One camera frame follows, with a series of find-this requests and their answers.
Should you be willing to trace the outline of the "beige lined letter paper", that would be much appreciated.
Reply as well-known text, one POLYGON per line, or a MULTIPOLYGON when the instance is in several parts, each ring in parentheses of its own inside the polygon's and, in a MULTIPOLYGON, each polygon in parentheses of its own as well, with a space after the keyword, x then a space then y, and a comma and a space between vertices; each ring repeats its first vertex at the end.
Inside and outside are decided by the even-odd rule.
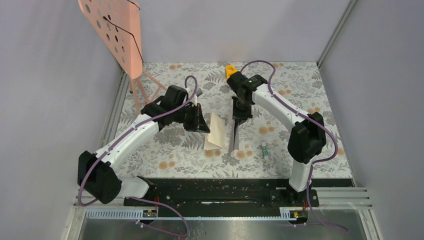
POLYGON ((225 121, 217 114, 210 116, 210 133, 205 136, 204 147, 206 151, 223 149, 225 146, 225 121))

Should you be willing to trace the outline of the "grey lavender envelope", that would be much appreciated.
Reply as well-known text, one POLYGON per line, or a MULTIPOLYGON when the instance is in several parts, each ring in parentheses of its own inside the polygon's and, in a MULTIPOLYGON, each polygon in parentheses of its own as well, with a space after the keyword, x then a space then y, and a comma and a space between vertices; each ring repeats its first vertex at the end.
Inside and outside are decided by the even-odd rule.
POLYGON ((239 121, 234 119, 229 139, 228 153, 233 154, 239 149, 239 121))

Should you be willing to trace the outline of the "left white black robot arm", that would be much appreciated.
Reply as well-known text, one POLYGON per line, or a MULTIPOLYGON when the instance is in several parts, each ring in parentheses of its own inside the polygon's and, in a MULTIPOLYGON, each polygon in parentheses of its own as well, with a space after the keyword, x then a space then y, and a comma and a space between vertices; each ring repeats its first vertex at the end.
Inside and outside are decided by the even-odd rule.
POLYGON ((94 153, 84 151, 78 158, 79 205, 85 206, 83 191, 102 204, 118 197, 136 197, 144 206, 152 204, 155 192, 149 183, 142 177, 119 177, 117 171, 135 150, 172 123, 182 124, 187 132, 210 133, 196 96, 171 85, 165 95, 145 105, 118 137, 94 153))

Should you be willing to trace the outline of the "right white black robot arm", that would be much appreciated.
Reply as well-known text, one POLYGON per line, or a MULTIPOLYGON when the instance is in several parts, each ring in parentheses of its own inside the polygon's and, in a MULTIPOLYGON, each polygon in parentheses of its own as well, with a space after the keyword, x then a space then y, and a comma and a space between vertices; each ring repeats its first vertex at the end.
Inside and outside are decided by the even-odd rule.
POLYGON ((293 206, 301 205, 306 199, 309 172, 312 160, 327 144, 323 129, 324 119, 318 112, 310 114, 274 91, 270 83, 256 74, 250 78, 237 71, 227 79, 232 96, 232 119, 234 121, 229 142, 229 152, 239 148, 241 124, 253 117, 252 107, 258 105, 274 116, 289 131, 287 150, 293 158, 287 201, 293 206))

